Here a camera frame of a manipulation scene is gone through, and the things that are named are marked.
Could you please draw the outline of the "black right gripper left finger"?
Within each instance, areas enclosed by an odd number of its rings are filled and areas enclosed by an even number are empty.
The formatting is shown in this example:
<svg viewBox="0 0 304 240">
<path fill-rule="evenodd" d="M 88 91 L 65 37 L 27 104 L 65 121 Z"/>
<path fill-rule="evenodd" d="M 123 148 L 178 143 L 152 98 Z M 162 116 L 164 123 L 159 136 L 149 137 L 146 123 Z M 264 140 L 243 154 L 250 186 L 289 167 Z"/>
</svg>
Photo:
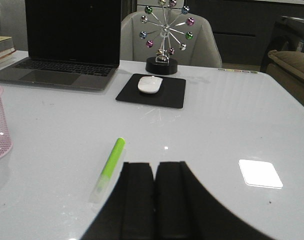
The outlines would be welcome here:
<svg viewBox="0 0 304 240">
<path fill-rule="evenodd" d="M 153 240 L 154 177 L 148 163 L 125 162 L 118 181 L 83 240 Z"/>
</svg>

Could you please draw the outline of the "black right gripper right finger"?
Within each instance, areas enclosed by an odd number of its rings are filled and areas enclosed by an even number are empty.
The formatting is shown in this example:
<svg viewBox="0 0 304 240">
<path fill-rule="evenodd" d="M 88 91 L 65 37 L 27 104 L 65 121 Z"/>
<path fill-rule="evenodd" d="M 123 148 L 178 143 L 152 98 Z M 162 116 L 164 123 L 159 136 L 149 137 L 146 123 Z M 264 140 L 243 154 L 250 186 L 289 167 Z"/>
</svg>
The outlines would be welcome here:
<svg viewBox="0 0 304 240">
<path fill-rule="evenodd" d="M 158 165 L 155 191 L 158 240 L 269 239 L 213 197 L 184 161 Z"/>
</svg>

